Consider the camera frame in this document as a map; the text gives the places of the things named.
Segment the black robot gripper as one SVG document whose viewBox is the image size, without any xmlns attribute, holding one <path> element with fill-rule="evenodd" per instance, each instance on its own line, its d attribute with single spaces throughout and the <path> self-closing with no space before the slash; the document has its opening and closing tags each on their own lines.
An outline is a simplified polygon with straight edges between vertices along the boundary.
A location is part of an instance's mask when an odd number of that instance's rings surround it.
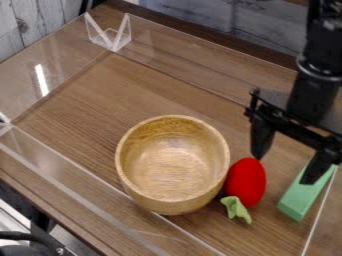
<svg viewBox="0 0 342 256">
<path fill-rule="evenodd" d="M 246 116 L 252 122 L 252 154 L 261 160 L 280 132 L 313 148 L 316 154 L 300 183 L 314 185 L 333 165 L 342 163 L 342 57 L 297 60 L 298 74 L 289 93 L 254 88 Z"/>
</svg>

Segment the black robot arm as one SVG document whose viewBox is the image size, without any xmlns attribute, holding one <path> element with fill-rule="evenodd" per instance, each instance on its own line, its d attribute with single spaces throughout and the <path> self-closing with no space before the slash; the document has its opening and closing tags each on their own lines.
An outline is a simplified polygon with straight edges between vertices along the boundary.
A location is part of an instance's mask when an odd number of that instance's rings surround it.
<svg viewBox="0 0 342 256">
<path fill-rule="evenodd" d="M 309 0 L 306 44 L 292 91 L 256 88 L 245 115 L 252 154 L 261 159 L 282 133 L 316 150 L 300 182 L 313 185 L 342 164 L 342 0 Z"/>
</svg>

